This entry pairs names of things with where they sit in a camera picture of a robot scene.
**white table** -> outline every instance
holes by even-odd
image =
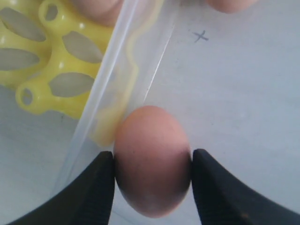
[[[146,100],[179,119],[192,149],[207,149],[247,185],[296,212],[299,12],[297,0],[261,0],[235,15],[184,0]],[[194,33],[203,31],[209,40],[196,42]],[[24,114],[11,92],[0,88],[0,94],[1,105],[7,106],[0,109],[6,118],[0,124],[0,203],[7,204],[0,204],[3,224],[46,201],[76,121],[53,112],[39,118]],[[16,134],[18,139],[10,138]],[[137,214],[117,191],[110,224],[198,225],[199,218],[191,192],[173,214],[154,220]]]

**brown egg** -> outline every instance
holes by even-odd
[[[159,218],[184,199],[190,184],[190,146],[178,121],[165,110],[133,111],[116,133],[116,180],[137,212]]]
[[[258,0],[206,0],[217,11],[222,13],[236,13],[242,11]]]
[[[124,0],[71,0],[87,18],[105,26],[114,26]]]

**yellow egg tray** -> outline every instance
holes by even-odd
[[[89,137],[101,146],[114,140],[114,131],[129,103],[139,75],[133,52],[138,38],[157,20],[164,0],[149,1],[153,10],[126,41],[131,68],[114,69],[109,89],[121,96],[98,110]],[[113,28],[80,15],[70,0],[0,1],[0,85],[15,90],[19,107],[35,115],[58,111],[79,119],[101,66]]]

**egg shell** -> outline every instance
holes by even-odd
[[[165,110],[133,111],[116,132],[114,158],[119,188],[142,215],[165,216],[186,196],[190,146],[182,126]]]
[[[206,0],[206,2],[217,11],[222,13],[237,13],[242,11],[258,0]]]
[[[124,0],[71,0],[87,18],[104,26],[114,26]]]

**pencil mark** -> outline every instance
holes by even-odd
[[[202,32],[202,34],[199,34],[199,33],[196,33],[196,32],[193,32],[193,34],[195,34],[198,38],[197,40],[195,41],[195,43],[197,43],[200,39],[203,39],[205,41],[208,41],[209,39],[207,37],[205,37],[205,30]]]

